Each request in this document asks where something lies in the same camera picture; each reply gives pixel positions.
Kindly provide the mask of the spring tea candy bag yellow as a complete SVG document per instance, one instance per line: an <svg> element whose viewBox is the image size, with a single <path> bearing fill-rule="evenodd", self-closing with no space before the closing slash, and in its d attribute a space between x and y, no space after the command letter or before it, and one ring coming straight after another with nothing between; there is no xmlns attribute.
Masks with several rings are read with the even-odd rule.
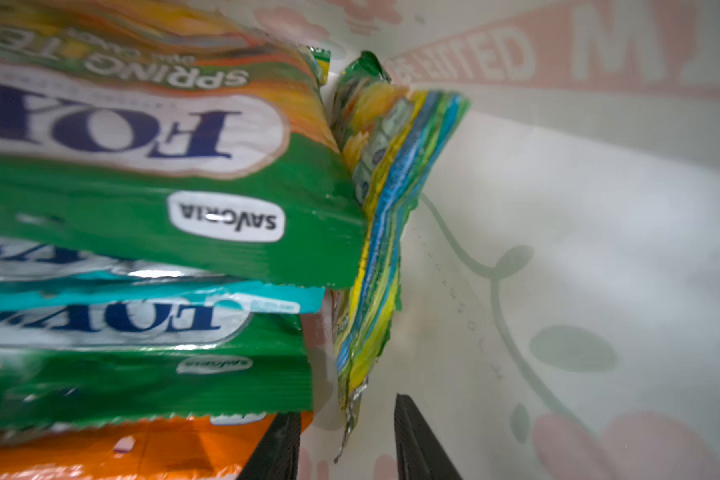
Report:
<svg viewBox="0 0 720 480"><path fill-rule="evenodd" d="M370 51L338 78L331 130L351 174L352 198L368 222L352 286L331 293L343 446L357 427L370 373L401 308L401 239L407 221L469 107L456 91L393 83Z"/></svg>

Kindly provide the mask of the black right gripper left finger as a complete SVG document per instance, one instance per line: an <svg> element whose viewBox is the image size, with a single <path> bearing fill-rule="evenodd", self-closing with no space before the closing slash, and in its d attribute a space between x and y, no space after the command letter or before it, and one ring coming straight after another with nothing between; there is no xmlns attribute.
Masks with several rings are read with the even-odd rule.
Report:
<svg viewBox="0 0 720 480"><path fill-rule="evenodd" d="M238 480L296 480L302 417L277 414L257 445Z"/></svg>

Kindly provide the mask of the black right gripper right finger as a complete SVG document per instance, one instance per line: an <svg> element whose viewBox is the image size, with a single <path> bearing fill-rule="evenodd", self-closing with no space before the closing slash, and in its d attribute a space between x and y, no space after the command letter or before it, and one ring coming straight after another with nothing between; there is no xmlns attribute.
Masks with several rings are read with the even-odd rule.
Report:
<svg viewBox="0 0 720 480"><path fill-rule="evenodd" d="M396 396L394 433L400 480L462 479L409 395Z"/></svg>

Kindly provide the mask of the white paper bag red print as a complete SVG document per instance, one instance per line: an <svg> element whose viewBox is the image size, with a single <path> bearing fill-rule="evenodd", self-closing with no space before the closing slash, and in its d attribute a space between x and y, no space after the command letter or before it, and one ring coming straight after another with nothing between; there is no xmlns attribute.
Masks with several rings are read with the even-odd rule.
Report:
<svg viewBox="0 0 720 480"><path fill-rule="evenodd" d="M720 1L201 8L472 103L348 443L328 321L304 321L301 478L395 478L407 394L466 479L720 479Z"/></svg>

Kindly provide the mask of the green spring tea candy bag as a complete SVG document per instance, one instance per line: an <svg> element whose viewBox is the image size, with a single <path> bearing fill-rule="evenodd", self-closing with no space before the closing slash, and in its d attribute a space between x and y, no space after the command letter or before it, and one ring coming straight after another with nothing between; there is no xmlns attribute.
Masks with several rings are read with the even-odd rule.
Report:
<svg viewBox="0 0 720 480"><path fill-rule="evenodd" d="M174 1L0 1L0 235L349 287L329 62Z"/></svg>

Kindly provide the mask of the teal green candy bag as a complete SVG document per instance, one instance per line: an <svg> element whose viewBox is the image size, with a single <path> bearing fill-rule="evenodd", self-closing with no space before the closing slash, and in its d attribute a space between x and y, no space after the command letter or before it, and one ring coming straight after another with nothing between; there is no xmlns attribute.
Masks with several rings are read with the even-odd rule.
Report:
<svg viewBox="0 0 720 480"><path fill-rule="evenodd" d="M0 310L176 300L257 313L316 313L322 287L278 285L0 236Z"/></svg>

